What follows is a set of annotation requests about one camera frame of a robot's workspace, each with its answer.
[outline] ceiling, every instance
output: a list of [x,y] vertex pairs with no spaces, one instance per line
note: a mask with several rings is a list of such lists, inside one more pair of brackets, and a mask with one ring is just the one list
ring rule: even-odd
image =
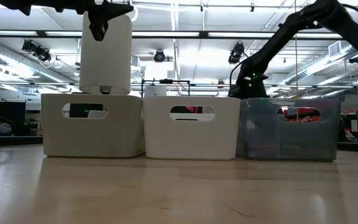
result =
[[[204,12],[200,11],[200,0],[133,0],[134,6],[139,10],[139,16],[133,22],[133,30],[172,30],[171,2],[178,4],[178,20],[175,30],[228,30],[228,31],[276,31],[279,23],[295,11],[294,0],[204,0]],[[255,10],[250,12],[250,6],[254,2]],[[305,6],[314,1],[298,0],[296,5]],[[358,0],[340,2],[358,6]],[[351,16],[358,23],[358,13],[350,11]],[[12,11],[0,7],[0,29],[9,30],[82,30],[83,17],[75,11],[65,10],[57,13],[51,8],[33,9],[29,17],[19,11]],[[327,30],[313,30],[313,32],[327,32]],[[78,39],[32,39],[35,43],[50,49],[63,62],[59,69],[50,68],[54,72],[66,76],[74,82],[79,81],[75,62],[77,59]],[[23,38],[0,37],[0,45],[13,50],[23,56],[21,50]],[[227,62],[229,53],[236,42],[241,41],[247,49],[247,54],[252,55],[258,51],[266,40],[217,40],[217,39],[179,39],[180,78],[199,83],[217,83],[222,79],[228,82],[228,75],[234,68]],[[301,68],[305,63],[319,57],[328,51],[332,40],[299,40],[289,42],[283,50],[269,63],[265,74],[269,84],[279,84],[287,75],[297,67]],[[133,39],[132,55],[139,55],[142,65],[153,63],[152,57],[147,56],[157,49],[164,50],[171,58],[174,56],[174,43],[171,39]],[[170,62],[168,77],[174,78],[173,63]],[[345,69],[340,63],[326,68],[319,73],[300,80],[302,85],[317,85],[320,82],[344,73]]]

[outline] white storage bin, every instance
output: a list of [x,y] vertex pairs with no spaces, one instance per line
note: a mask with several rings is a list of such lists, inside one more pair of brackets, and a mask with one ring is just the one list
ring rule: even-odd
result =
[[[67,103],[102,104],[107,112],[67,118]],[[43,94],[44,154],[56,157],[135,157],[144,152],[140,117],[142,99],[135,96]]]
[[[146,156],[153,159],[235,158],[240,103],[235,98],[144,98]],[[207,106],[214,114],[170,115],[174,106]]]

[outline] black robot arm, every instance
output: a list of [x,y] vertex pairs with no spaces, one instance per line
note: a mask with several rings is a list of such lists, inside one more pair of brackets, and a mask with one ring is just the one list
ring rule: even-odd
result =
[[27,16],[31,13],[31,6],[52,7],[57,12],[72,9],[80,15],[88,11],[91,22],[89,28],[97,41],[103,40],[109,20],[134,10],[133,6],[110,3],[107,0],[104,0],[101,5],[97,5],[94,0],[0,0],[0,4],[8,9],[20,10]]
[[236,84],[229,96],[245,99],[267,97],[263,80],[269,61],[303,29],[325,27],[339,34],[358,50],[358,24],[337,0],[317,0],[289,15],[272,38],[255,54],[242,62]]

